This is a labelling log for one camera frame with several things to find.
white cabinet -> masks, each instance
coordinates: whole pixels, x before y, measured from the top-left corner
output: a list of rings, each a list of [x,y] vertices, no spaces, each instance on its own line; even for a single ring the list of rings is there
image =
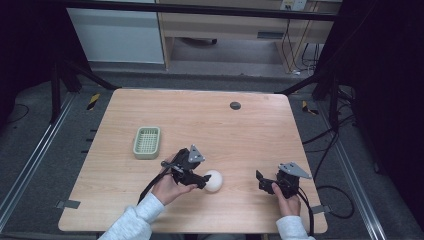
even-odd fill
[[[90,64],[164,64],[156,13],[71,8],[68,13]]]

white ball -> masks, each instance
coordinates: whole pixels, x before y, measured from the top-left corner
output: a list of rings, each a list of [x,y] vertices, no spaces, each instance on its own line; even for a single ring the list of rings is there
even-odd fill
[[[205,175],[211,175],[211,178],[209,181],[206,182],[205,189],[208,192],[216,192],[218,191],[222,186],[222,175],[216,170],[209,170],[205,173]]]

black strap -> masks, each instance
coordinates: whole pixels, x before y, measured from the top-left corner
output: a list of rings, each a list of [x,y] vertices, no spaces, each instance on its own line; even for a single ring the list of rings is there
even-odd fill
[[[150,191],[150,189],[159,182],[159,180],[161,180],[163,178],[163,176],[165,176],[167,174],[169,170],[169,167],[165,168],[161,173],[159,173],[155,178],[153,178],[152,181],[150,181],[149,185],[147,185],[147,187],[143,190],[143,192],[140,194],[140,198],[138,199],[138,203],[141,202],[141,200],[143,200],[143,198],[147,195],[147,193]]]

metal rail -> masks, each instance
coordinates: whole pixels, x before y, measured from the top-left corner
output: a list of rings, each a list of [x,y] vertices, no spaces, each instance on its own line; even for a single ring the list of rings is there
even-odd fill
[[[47,152],[50,144],[53,141],[53,138],[56,136],[59,128],[61,127],[66,115],[69,112],[70,106],[75,99],[75,96],[76,93],[68,93],[62,105],[62,113],[58,116],[54,123],[49,125],[43,137],[38,142],[37,147],[34,149],[30,158],[19,174],[18,178],[15,180],[12,188],[9,190],[9,193],[0,205],[0,233],[6,226],[6,223],[12,215],[12,212],[19,202],[19,199],[21,198],[26,187],[32,179],[32,176],[40,165],[44,154]]]
[[[317,104],[320,112],[328,112],[321,103]],[[331,128],[330,122],[321,114],[327,128]],[[335,144],[337,155],[339,156],[340,165],[342,167],[343,173],[346,177],[347,183],[352,191],[353,198],[355,199],[356,205],[359,212],[361,213],[362,219],[364,220],[365,226],[370,234],[371,239],[383,240],[387,239],[386,234],[384,233],[383,227],[378,220],[378,217],[374,211],[374,208],[368,199],[368,196],[362,187],[361,182],[358,179],[358,176],[353,169],[353,166],[350,162],[349,156],[347,155],[343,144],[340,141],[337,141]]]

black round sticker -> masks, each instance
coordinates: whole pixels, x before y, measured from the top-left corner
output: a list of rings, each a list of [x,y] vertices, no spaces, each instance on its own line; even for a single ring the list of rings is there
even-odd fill
[[[230,107],[233,110],[239,110],[241,108],[241,104],[239,102],[232,102],[230,103]]]

